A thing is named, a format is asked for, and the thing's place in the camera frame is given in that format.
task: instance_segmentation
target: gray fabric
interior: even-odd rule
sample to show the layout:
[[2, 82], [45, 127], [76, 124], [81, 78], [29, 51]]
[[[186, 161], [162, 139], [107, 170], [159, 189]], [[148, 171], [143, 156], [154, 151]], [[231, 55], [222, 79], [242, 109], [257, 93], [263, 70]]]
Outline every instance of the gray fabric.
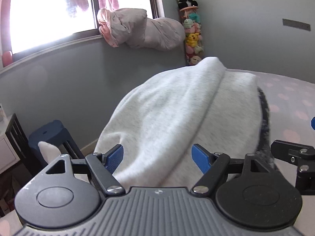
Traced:
[[199, 143], [211, 153], [244, 158], [260, 135], [256, 78], [226, 72], [215, 57], [153, 76], [118, 104], [95, 152], [120, 143], [124, 159], [114, 173], [125, 187], [192, 187], [202, 176], [191, 158]]
[[119, 9], [110, 15], [111, 34], [118, 44], [132, 48], [154, 48], [168, 51], [185, 39], [183, 26], [171, 18], [147, 18], [143, 9]]
[[269, 164], [270, 167], [278, 170], [278, 168], [274, 164], [274, 157], [271, 154], [270, 149], [270, 126], [269, 126], [269, 107], [266, 100], [266, 96], [261, 88], [258, 88], [258, 96], [261, 105], [261, 114], [262, 114], [262, 122], [260, 128], [260, 139], [258, 146], [256, 148], [255, 154], [258, 155], [263, 161]]

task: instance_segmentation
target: bed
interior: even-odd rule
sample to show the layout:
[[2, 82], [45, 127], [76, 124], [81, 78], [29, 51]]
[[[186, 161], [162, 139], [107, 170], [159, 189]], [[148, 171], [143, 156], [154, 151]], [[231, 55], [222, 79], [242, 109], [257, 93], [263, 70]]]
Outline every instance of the bed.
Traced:
[[[315, 84], [281, 75], [246, 71], [257, 75], [270, 107], [270, 142], [285, 140], [315, 146], [311, 119], [315, 116]], [[285, 178], [295, 185], [296, 166], [275, 161]], [[295, 223], [306, 236], [315, 235], [315, 196], [303, 196], [303, 208]], [[0, 219], [0, 235], [11, 236], [22, 227], [15, 211]]]

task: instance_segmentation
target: blue gripper pad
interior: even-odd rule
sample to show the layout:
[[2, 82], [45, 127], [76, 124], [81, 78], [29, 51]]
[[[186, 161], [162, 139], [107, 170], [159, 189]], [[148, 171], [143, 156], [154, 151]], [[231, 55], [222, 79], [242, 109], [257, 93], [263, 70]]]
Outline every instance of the blue gripper pad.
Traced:
[[119, 147], [112, 151], [110, 155], [106, 158], [105, 168], [113, 174], [118, 165], [122, 162], [123, 159], [123, 147], [119, 145]]
[[315, 117], [311, 120], [311, 126], [315, 130]]
[[202, 173], [205, 174], [211, 168], [209, 156], [196, 144], [192, 147], [192, 158]]

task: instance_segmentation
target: window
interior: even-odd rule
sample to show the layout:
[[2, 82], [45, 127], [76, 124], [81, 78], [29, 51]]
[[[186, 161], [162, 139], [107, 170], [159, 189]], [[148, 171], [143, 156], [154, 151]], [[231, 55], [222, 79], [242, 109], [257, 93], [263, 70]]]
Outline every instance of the window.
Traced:
[[100, 7], [143, 8], [157, 17], [156, 0], [0, 0], [0, 53], [13, 60], [60, 43], [98, 35]]

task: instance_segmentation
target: blue stool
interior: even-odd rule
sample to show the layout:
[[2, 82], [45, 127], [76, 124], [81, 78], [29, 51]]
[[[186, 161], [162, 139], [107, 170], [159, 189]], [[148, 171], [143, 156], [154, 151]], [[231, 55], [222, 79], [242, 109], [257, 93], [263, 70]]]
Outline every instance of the blue stool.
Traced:
[[38, 147], [40, 141], [47, 142], [57, 147], [63, 145], [73, 159], [84, 159], [84, 155], [81, 153], [69, 131], [59, 120], [54, 120], [40, 127], [30, 135], [28, 140], [28, 145], [32, 152], [45, 167], [47, 166], [47, 162], [44, 160]]

